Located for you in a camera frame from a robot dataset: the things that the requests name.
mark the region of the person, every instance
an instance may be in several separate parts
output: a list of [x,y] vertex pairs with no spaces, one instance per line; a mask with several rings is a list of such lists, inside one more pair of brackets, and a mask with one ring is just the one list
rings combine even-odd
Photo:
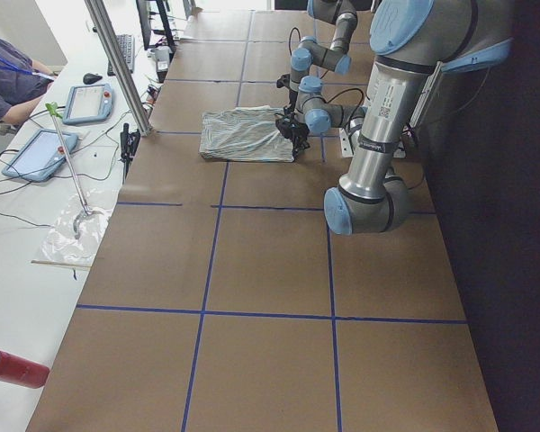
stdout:
[[0,122],[24,123],[51,85],[52,71],[0,39]]

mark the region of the computer mouse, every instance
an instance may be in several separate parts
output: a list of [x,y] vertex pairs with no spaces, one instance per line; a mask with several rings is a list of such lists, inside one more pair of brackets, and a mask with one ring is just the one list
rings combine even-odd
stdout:
[[97,81],[100,81],[102,79],[102,76],[101,75],[97,75],[97,74],[85,74],[84,77],[82,78],[82,82],[86,85],[88,84],[93,84]]

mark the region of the label sticker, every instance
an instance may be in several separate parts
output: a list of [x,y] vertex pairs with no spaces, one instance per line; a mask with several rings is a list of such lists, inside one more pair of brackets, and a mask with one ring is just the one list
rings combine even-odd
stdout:
[[393,122],[396,118],[396,113],[400,107],[405,89],[405,85],[380,81],[372,105],[372,114]]

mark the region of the green handle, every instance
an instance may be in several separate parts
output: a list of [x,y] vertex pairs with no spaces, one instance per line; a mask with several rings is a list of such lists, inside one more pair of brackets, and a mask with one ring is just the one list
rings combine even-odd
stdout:
[[46,103],[46,109],[48,110],[48,112],[50,113],[50,115],[52,117],[59,117],[60,119],[62,118],[62,116],[60,114],[58,114],[58,104],[57,103],[55,103],[55,102]]

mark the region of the brown table surface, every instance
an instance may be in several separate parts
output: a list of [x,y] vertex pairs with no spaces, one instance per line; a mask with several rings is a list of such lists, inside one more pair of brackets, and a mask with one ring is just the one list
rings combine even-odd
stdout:
[[[326,96],[365,89],[370,19]],[[290,164],[198,154],[203,112],[286,104],[293,26],[326,45],[334,28],[290,11],[189,25],[27,430],[497,430],[425,183],[399,229],[341,237],[321,210],[349,165],[335,130]]]

